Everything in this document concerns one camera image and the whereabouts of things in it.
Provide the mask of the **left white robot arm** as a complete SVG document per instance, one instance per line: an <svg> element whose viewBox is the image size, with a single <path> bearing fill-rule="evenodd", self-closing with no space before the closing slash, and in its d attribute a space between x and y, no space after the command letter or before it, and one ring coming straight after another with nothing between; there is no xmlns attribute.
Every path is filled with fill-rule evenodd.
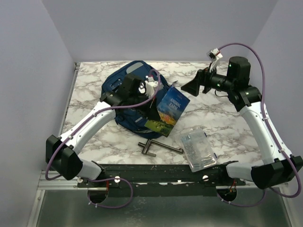
<svg viewBox="0 0 303 227"><path fill-rule="evenodd" d="M158 94L165 89L162 79L157 70L142 78L129 73L115 90L103 91L93 110L79 123L59 137L51 135L46 140L45 178L56 179L48 175L53 169L66 180L86 178L93 186L101 186L105 181L102 167L81 159L79 153L103 126L116 118L133 117L135 123L158 120L157 103L161 100Z"/></svg>

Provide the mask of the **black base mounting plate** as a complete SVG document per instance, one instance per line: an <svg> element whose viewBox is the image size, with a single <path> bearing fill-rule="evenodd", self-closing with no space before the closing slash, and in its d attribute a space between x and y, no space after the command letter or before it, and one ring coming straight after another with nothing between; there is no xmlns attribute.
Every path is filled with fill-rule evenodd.
<svg viewBox="0 0 303 227"><path fill-rule="evenodd" d="M224 164L192 172L189 165L120 165L103 164L99 177L105 182L94 183L84 180L77 186L89 191L103 192L112 197L129 196L129 186L125 182L115 182L114 177L126 179L137 197L169 196L216 196L216 189L228 189L233 183L238 186L245 182L234 180L227 175Z"/></svg>

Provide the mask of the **navy blue student backpack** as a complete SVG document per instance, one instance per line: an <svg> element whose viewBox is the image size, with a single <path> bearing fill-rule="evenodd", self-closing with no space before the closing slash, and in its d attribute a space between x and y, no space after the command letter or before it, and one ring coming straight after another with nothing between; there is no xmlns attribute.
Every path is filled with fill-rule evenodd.
<svg viewBox="0 0 303 227"><path fill-rule="evenodd" d="M158 82L158 78L160 89L156 96L149 102L137 106L151 97L147 85L150 82ZM106 78L101 85L100 101L105 101L111 106L128 106L115 110L115 122L140 137L157 139L162 135L145 125L148 121L160 120L157 105L169 88L166 79L162 75L157 76L151 65L144 61L132 61Z"/></svg>

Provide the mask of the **blue animal farm book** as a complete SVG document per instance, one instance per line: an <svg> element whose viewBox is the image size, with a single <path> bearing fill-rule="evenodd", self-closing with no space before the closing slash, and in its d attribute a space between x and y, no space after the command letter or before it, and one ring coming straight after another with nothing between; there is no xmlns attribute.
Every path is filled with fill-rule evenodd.
<svg viewBox="0 0 303 227"><path fill-rule="evenodd" d="M148 120L145 127L168 137L190 100L175 87L170 87L157 105L159 120Z"/></svg>

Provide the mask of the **clear plastic pencil case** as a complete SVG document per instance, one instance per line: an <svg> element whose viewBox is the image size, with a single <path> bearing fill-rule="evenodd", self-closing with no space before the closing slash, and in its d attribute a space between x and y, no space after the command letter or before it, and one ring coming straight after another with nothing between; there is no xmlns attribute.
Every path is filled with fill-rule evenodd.
<svg viewBox="0 0 303 227"><path fill-rule="evenodd" d="M217 158L202 129L182 133L178 136L178 140L193 173L217 164Z"/></svg>

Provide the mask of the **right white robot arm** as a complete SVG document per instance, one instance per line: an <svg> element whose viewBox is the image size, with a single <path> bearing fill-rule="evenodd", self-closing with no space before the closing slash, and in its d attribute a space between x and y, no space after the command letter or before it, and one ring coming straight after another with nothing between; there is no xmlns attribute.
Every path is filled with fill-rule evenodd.
<svg viewBox="0 0 303 227"><path fill-rule="evenodd" d="M266 189L292 180L295 176L292 168L299 171L303 159L295 157L279 137L265 105L261 103L260 91L249 84L250 67L246 58L231 57L225 76L209 68L198 70L194 79L183 85L181 90L198 96L200 86L203 86L204 94L211 89L227 93L229 101L248 124L259 147L263 165L228 163L226 169L218 173L218 181L229 185L235 178L239 178Z"/></svg>

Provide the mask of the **aluminium rail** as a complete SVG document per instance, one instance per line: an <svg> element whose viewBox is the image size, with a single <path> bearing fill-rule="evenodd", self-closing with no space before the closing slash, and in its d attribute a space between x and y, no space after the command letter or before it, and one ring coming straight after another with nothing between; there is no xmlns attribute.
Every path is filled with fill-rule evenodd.
<svg viewBox="0 0 303 227"><path fill-rule="evenodd" d="M109 186L114 186L113 182L116 183L118 185L118 183L120 183L122 180L119 176L115 176L114 180L110 180L109 181ZM81 188L80 186L78 186L79 184L84 183L84 179L80 179L78 177L75 177L71 180L66 180L63 177L59 177L55 180L52 181L48 181L45 178L45 172L42 171L40 174L40 179L39 179L39 183L38 183L38 189L40 190L56 190L56 189L62 189L62 190L71 190L71 189L85 189L85 188L89 188L92 190L97 190L97 189L101 189L102 187L100 186L89 186L89 183L92 183L90 181L88 181L88 183L84 183L84 186ZM186 182L186 181L181 181L181 180L177 180L176 182L171 182L171 183L167 183L167 182L161 182L161 183L155 183L157 186L168 186L168 185L184 185L184 186L189 186L190 184L193 184L194 182ZM232 183L228 183L227 185L223 185L223 186L216 186L216 189L229 189L229 187L232 185ZM141 185L146 186L148 184L151 183L134 183L134 187L139 187ZM288 183L284 183L284 184L279 184L274 186L274 188L285 188L288 187ZM245 182L245 185L240 185L240 180L237 180L237 184L236 184L236 189L240 189L240 188L256 188L256 185L253 184L252 182Z"/></svg>

